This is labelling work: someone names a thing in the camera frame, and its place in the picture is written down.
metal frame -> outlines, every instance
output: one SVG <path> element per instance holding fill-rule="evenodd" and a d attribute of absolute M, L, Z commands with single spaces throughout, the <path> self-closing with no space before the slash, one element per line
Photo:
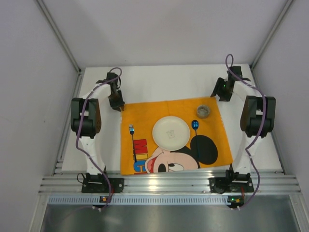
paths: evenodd
<path fill-rule="evenodd" d="M 34 0 L 43 16 L 46 18 L 55 36 L 57 37 L 60 45 L 63 47 L 65 53 L 70 59 L 73 67 L 78 72 L 78 78 L 75 84 L 73 97 L 77 96 L 81 87 L 84 72 L 80 69 L 73 54 L 71 53 L 68 45 L 66 44 L 63 36 L 57 28 L 52 16 L 50 15 L 43 0 Z M 251 67 L 254 73 L 254 68 L 257 65 L 259 59 L 265 52 L 271 39 L 278 30 L 281 22 L 285 18 L 287 12 L 292 6 L 294 0 L 287 0 L 281 13 L 279 14 L 276 22 L 266 37 L 264 43 L 259 49 Z M 37 232 L 40 230 L 43 222 L 46 206 L 49 203 L 55 203 L 55 201 L 66 201 L 66 203 L 72 204 L 79 203 L 83 199 L 92 199 L 97 202 L 99 194 L 81 194 L 81 186 L 76 181 L 77 173 L 75 172 L 62 172 L 62 154 L 66 148 L 68 133 L 70 129 L 69 124 L 70 109 L 67 112 L 67 121 L 63 129 L 61 142 L 57 151 L 57 159 L 54 165 L 54 173 L 51 176 L 46 176 L 42 180 L 42 184 L 39 190 L 37 205 L 29 231 Z M 278 154 L 281 154 L 280 148 L 277 146 L 277 140 L 274 138 L 275 146 Z M 281 163 L 286 171 L 286 165 L 281 158 Z M 110 177 L 121 177 L 119 173 L 110 173 Z M 147 176 L 122 176 L 125 179 L 124 192 L 121 194 L 114 194 L 114 203 L 121 204 L 141 204 L 136 199 L 145 198 L 145 204 L 157 204 L 155 200 L 172 199 L 173 204 L 182 204 L 179 199 L 186 201 L 185 204 L 206 204 L 211 201 L 217 201 L 217 203 L 226 203 L 225 199 L 227 194 L 218 195 L 210 193 L 209 178 L 224 176 L 222 171 L 205 171 L 197 170 L 194 172 L 182 172 L 177 174 L 150 174 Z M 256 173 L 252 173 L 253 183 L 257 182 Z M 301 194 L 300 187 L 297 179 L 294 175 L 284 175 L 277 172 L 262 172 L 261 173 L 261 187 L 257 195 L 289 195 L 291 204 L 293 206 L 295 217 L 299 224 L 301 231 L 309 231 L 309 213 L 304 202 L 304 198 Z"/>
<path fill-rule="evenodd" d="M 274 25 L 272 26 L 270 32 L 268 33 L 266 39 L 264 40 L 261 48 L 259 49 L 257 55 L 254 58 L 252 64 L 250 65 L 252 70 L 256 67 L 256 65 L 259 62 L 261 56 L 265 52 L 266 48 L 268 47 L 269 43 L 271 42 L 271 40 L 274 37 L 274 35 L 277 32 L 277 30 L 279 29 L 279 26 L 281 25 L 282 21 L 284 20 L 286 14 L 288 13 L 290 8 L 292 7 L 292 4 L 293 4 L 294 1 L 295 0 L 287 0 L 285 2 L 284 7 L 280 11 L 280 13 L 279 13 L 279 15 L 278 15 Z"/>
<path fill-rule="evenodd" d="M 66 55 L 68 56 L 68 58 L 70 59 L 74 69 L 80 73 L 81 72 L 81 69 L 80 67 L 78 66 L 72 52 L 70 51 L 69 49 L 69 46 L 67 45 L 66 41 L 64 40 L 60 30 L 58 29 L 55 21 L 53 20 L 51 14 L 49 13 L 45 3 L 43 0 L 34 0 L 39 8 L 39 10 L 41 11 L 41 13 L 43 14 L 43 16 L 46 18 L 49 26 L 51 27 L 52 31 L 54 32 L 56 38 L 58 39 L 59 41 L 59 44 L 62 46 L 64 52 L 66 53 Z"/>

cable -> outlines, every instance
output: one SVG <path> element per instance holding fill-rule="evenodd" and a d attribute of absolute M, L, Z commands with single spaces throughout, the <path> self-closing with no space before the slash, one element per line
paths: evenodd
<path fill-rule="evenodd" d="M 107 175 L 104 173 L 104 171 L 103 171 L 102 169 L 100 169 L 100 167 L 93 161 L 91 155 L 90 155 L 88 152 L 86 152 L 85 150 L 83 150 L 82 148 L 80 148 L 80 147 L 78 146 L 78 141 L 79 141 L 79 138 L 80 138 L 80 135 L 81 135 L 82 125 L 83 125 L 83 120 L 84 120 L 84 114 L 85 114 L 85 111 L 86 111 L 86 106 L 87 106 L 87 102 L 88 102 L 89 98 L 90 98 L 91 95 L 96 91 L 96 89 L 98 89 L 98 88 L 101 87 L 102 85 L 105 85 L 105 84 L 108 84 L 108 83 L 113 82 L 113 81 L 115 81 L 115 80 L 118 80 L 118 79 L 121 77 L 121 75 L 122 75 L 122 70 L 121 70 L 121 68 L 119 68 L 119 67 L 112 68 L 112 69 L 109 71 L 109 73 L 110 73 L 111 71 L 115 70 L 115 69 L 120 70 L 120 74 L 119 74 L 117 77 L 115 77 L 115 78 L 113 78 L 113 79 L 111 79 L 111 80 L 108 80 L 108 81 L 106 81 L 106 82 L 104 82 L 104 83 L 100 83 L 100 84 L 96 85 L 96 86 L 92 89 L 92 91 L 88 94 L 88 96 L 86 97 L 86 99 L 85 99 L 85 101 L 84 101 L 84 104 L 83 104 L 81 120 L 80 120 L 78 132 L 77 132 L 77 137 L 76 137 L 76 142 L 75 142 L 76 149 L 79 150 L 79 151 L 81 151 L 81 152 L 83 152 L 83 153 L 89 158 L 89 160 L 91 161 L 91 163 L 102 173 L 102 175 L 104 176 L 104 178 L 105 178 L 106 181 L 107 181 L 108 188 L 109 188 L 109 196 L 108 196 L 107 202 L 106 202 L 106 204 L 105 204 L 105 206 L 104 206 L 103 208 L 107 207 L 108 203 L 110 203 L 110 202 L 111 202 L 111 199 L 112 199 L 112 186 L 111 186 L 110 180 L 108 179 L 108 177 L 107 177 Z"/>
<path fill-rule="evenodd" d="M 119 86 L 117 86 L 117 89 L 120 89 L 121 87 L 121 78 L 119 78 Z"/>
<path fill-rule="evenodd" d="M 249 203 L 250 201 L 252 201 L 253 197 L 256 195 L 256 193 L 257 193 L 257 191 L 258 191 L 258 189 L 259 189 L 259 187 L 260 187 L 260 180 L 261 180 L 260 173 L 259 173 L 258 169 L 256 168 L 254 162 L 253 162 L 253 158 L 252 158 L 252 155 L 251 155 L 250 152 L 249 152 L 249 148 L 252 147 L 252 146 L 254 145 L 254 143 L 256 142 L 256 140 L 258 139 L 258 137 L 259 137 L 259 136 L 261 135 L 261 133 L 262 133 L 263 125 L 264 125 L 264 123 L 265 123 L 265 118 L 266 118 L 266 97 L 265 97 L 264 93 L 263 93 L 261 90 L 259 90 L 257 87 L 252 86 L 252 85 L 250 85 L 249 83 L 245 82 L 244 80 L 242 80 L 240 77 L 238 77 L 235 73 L 233 73 L 233 72 L 231 71 L 231 69 L 229 68 L 229 66 L 228 66 L 228 64 L 227 64 L 227 59 L 228 59 L 229 56 L 232 58 L 232 64 L 233 64 L 233 62 L 234 62 L 234 57 L 233 57 L 233 55 L 232 55 L 232 54 L 228 54 L 228 55 L 226 56 L 226 58 L 225 58 L 225 65 L 226 65 L 226 67 L 227 67 L 227 70 L 228 70 L 236 79 L 238 79 L 239 81 L 241 81 L 242 83 L 244 83 L 246 86 L 249 86 L 250 88 L 253 88 L 253 89 L 255 89 L 256 91 L 258 91 L 258 92 L 262 95 L 262 99 L 263 99 L 263 114 L 262 114 L 262 120 L 261 120 L 260 128 L 259 128 L 259 130 L 257 131 L 257 134 L 256 134 L 255 138 L 253 139 L 253 141 L 245 148 L 245 151 L 247 152 L 247 154 L 248 154 L 248 156 L 249 156 L 249 158 L 250 158 L 251 164 L 252 164 L 252 166 L 253 166 L 253 168 L 254 168 L 256 174 L 257 174 L 257 185 L 256 185 L 256 188 L 255 188 L 253 194 L 251 195 L 251 197 L 250 197 L 250 198 L 246 201 L 246 203 L 241 207 L 241 208 L 243 208 L 244 206 L 248 205 L 248 203 Z"/>
<path fill-rule="evenodd" d="M 85 176 L 84 176 L 83 173 L 78 173 L 76 179 L 77 179 L 77 181 L 78 181 L 79 183 L 83 184 L 83 182 L 81 182 L 81 181 L 78 179 L 78 176 L 79 176 L 80 174 L 83 176 L 83 179 L 85 179 Z"/>

white table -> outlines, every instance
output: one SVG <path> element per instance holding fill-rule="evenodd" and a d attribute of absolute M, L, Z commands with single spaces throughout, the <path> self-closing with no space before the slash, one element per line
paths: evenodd
<path fill-rule="evenodd" d="M 241 64 L 244 77 L 253 80 L 248 64 Z M 80 96 L 89 92 L 96 81 L 106 78 L 112 67 L 86 68 Z M 225 65 L 172 65 L 172 66 L 133 66 L 121 67 L 122 94 L 126 103 L 157 102 L 210 96 L 218 77 L 226 78 Z M 120 113 L 112 110 L 108 99 L 100 102 L 102 128 L 98 149 L 107 171 L 120 170 Z M 233 94 L 230 102 L 218 102 L 222 120 L 225 125 L 228 142 L 235 159 L 242 131 L 240 116 L 243 102 Z M 76 135 L 70 131 L 65 149 L 62 171 L 86 171 L 84 154 L 75 148 Z M 274 142 L 270 134 L 258 145 L 254 163 L 260 171 L 282 171 Z M 225 170 L 228 166 L 208 168 L 208 170 Z"/>

white plate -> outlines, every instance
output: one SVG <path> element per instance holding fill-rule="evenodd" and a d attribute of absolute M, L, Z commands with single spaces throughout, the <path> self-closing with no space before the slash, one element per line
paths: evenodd
<path fill-rule="evenodd" d="M 158 120 L 153 128 L 154 142 L 162 149 L 176 151 L 188 143 L 190 128 L 179 117 L 167 116 Z"/>

small bowl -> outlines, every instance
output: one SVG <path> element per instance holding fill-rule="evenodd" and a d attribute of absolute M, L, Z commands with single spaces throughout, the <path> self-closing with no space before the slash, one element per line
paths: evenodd
<path fill-rule="evenodd" d="M 200 105 L 197 108 L 197 116 L 199 118 L 207 118 L 210 113 L 211 113 L 211 110 L 208 106 Z"/>

